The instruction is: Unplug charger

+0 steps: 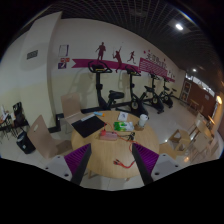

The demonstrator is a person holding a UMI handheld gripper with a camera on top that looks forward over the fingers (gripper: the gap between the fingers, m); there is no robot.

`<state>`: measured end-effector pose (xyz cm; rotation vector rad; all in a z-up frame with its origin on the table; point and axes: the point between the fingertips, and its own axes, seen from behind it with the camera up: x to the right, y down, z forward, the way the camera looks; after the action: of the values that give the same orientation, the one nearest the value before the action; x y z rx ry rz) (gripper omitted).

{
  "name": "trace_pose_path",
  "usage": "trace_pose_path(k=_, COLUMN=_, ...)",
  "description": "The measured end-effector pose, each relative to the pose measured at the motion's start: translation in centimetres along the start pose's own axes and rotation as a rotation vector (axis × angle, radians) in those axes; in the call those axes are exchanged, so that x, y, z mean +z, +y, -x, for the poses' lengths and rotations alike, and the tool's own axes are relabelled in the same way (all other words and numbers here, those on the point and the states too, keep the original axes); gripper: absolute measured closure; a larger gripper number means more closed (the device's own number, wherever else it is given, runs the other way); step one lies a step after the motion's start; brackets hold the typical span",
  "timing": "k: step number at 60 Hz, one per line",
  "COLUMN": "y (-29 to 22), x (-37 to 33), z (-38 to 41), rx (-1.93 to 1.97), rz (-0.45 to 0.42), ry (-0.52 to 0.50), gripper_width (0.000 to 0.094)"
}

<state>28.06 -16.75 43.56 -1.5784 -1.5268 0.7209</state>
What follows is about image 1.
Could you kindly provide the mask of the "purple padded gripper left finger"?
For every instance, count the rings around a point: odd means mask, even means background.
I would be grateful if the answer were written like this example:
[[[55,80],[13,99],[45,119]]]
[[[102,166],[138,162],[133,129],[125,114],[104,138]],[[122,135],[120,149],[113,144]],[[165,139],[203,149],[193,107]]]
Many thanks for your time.
[[[64,157],[65,162],[72,173],[72,183],[76,185],[81,183],[91,153],[91,145],[86,144]]]

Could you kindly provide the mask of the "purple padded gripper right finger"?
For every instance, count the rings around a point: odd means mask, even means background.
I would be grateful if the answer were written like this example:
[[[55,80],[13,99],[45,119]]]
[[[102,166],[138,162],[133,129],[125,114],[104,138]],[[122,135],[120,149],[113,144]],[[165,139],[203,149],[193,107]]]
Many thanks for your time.
[[[132,144],[132,154],[139,169],[143,183],[145,185],[152,183],[153,179],[151,174],[159,155],[154,151],[136,143]]]

